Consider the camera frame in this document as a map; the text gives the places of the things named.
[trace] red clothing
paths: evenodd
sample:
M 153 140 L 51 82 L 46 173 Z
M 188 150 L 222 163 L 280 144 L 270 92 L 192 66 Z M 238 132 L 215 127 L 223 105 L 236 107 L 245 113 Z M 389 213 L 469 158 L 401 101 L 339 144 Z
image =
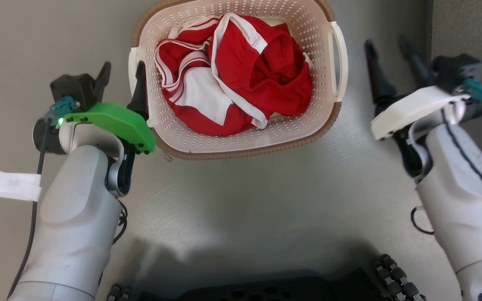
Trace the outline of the red clothing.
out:
M 274 112 L 300 115 L 310 103 L 311 61 L 287 25 L 228 13 L 172 29 L 155 53 L 162 91 L 197 133 L 228 136 Z

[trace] basket rim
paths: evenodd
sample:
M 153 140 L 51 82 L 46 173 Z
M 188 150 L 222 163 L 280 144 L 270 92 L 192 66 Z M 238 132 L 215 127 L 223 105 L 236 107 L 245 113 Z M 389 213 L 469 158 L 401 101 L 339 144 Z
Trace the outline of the basket rim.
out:
M 139 22 L 135 27 L 135 31 L 131 38 L 131 46 L 132 47 L 139 46 L 142 31 L 144 30 L 146 23 L 148 23 L 148 21 L 153 17 L 153 15 L 164 10 L 165 8 L 169 8 L 171 6 L 185 4 L 189 2 L 194 2 L 194 1 L 196 0 L 163 0 L 155 4 L 151 8 L 149 8 L 142 15 L 142 17 L 140 18 Z M 336 21 L 332 8 L 328 5 L 328 3 L 325 0 L 312 0 L 312 1 L 316 2 L 316 4 L 321 8 L 321 10 L 323 10 L 325 17 L 327 18 L 327 22 Z M 257 156 L 262 154 L 275 153 L 286 149 L 291 149 L 291 148 L 312 143 L 317 139 L 323 137 L 323 135 L 325 135 L 328 132 L 328 130 L 331 129 L 333 124 L 336 122 L 338 114 L 340 114 L 340 110 L 341 110 L 341 102 L 333 103 L 331 114 L 328 117 L 325 124 L 321 126 L 319 130 L 315 131 L 313 134 L 308 135 L 306 137 L 296 139 L 293 141 L 288 141 L 285 143 L 278 143 L 275 145 L 262 146 L 259 148 L 253 148 L 253 149 L 247 149 L 247 150 L 234 150 L 231 152 L 219 152 L 219 153 L 182 152 L 180 150 L 177 150 L 171 147 L 165 141 L 163 141 L 163 139 L 161 139 L 159 134 L 155 131 L 155 128 L 151 128 L 151 129 L 155 134 L 157 147 L 162 149 L 163 152 L 166 152 L 167 154 L 172 155 L 176 158 L 181 158 L 185 160 L 223 160 L 223 159 L 230 159 L 230 158 L 244 158 L 244 157 Z
M 253 149 L 246 149 L 246 150 L 234 150 L 232 152 L 220 152 L 220 153 L 186 153 L 180 150 L 175 149 L 168 145 L 161 137 L 156 133 L 155 128 L 152 128 L 153 132 L 155 133 L 156 144 L 164 152 L 172 155 L 176 158 L 184 159 L 184 160 L 224 160 L 224 159 L 231 159 L 231 158 L 244 158 L 250 156 L 257 156 L 262 154 L 270 154 L 279 151 L 284 151 L 286 149 L 295 148 L 302 145 L 308 145 L 317 139 L 323 137 L 329 129 L 332 128 L 338 114 L 340 114 L 341 110 L 341 102 L 335 102 L 332 107 L 331 115 L 327 119 L 327 122 L 315 133 L 312 135 L 308 135 L 306 137 L 296 139 L 293 141 L 288 141 L 284 143 L 278 143 L 275 145 L 269 146 L 262 146 L 259 148 Z
M 194 2 L 197 0 L 163 0 L 156 5 L 152 6 L 149 8 L 140 18 L 139 23 L 137 23 L 135 27 L 135 31 L 133 33 L 133 36 L 131 38 L 131 46 L 132 47 L 138 47 L 139 46 L 139 41 L 140 41 L 140 36 L 142 34 L 142 31 L 144 30 L 144 27 L 146 23 L 159 11 L 164 10 L 165 8 L 169 8 L 171 6 L 175 5 L 180 5 L 180 4 L 185 4 L 189 2 Z M 331 6 L 328 5 L 328 3 L 325 0 L 311 0 L 313 2 L 316 2 L 316 4 L 323 10 L 323 13 L 325 14 L 325 17 L 327 18 L 327 22 L 333 22 L 336 21 L 336 18 L 334 17 L 334 13 L 332 11 Z

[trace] teal connector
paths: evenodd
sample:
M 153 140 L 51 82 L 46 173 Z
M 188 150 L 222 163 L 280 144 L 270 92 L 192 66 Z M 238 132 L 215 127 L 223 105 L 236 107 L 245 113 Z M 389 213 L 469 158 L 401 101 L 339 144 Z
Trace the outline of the teal connector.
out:
M 75 111 L 77 107 L 78 102 L 74 101 L 72 97 L 62 97 L 55 104 L 51 105 L 49 111 L 44 115 L 44 119 L 50 119 L 52 125 L 56 122 L 60 126 L 62 123 L 62 120 L 60 119 Z
M 473 99 L 482 102 L 482 83 L 474 79 L 467 79 L 462 85 L 462 91 Z

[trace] black base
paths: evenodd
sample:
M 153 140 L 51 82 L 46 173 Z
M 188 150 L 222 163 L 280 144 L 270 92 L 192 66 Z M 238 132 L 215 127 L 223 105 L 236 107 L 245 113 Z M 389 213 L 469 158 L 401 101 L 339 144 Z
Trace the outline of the black base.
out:
M 192 290 L 170 301 L 384 301 L 362 269 L 327 282 L 306 277 Z M 143 293 L 139 301 L 167 301 Z

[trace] white tape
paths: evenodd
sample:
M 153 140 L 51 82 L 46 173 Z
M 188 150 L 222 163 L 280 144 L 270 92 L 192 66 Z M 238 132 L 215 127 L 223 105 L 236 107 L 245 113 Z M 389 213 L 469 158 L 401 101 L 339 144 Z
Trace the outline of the white tape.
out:
M 38 202 L 40 175 L 0 171 L 0 198 Z

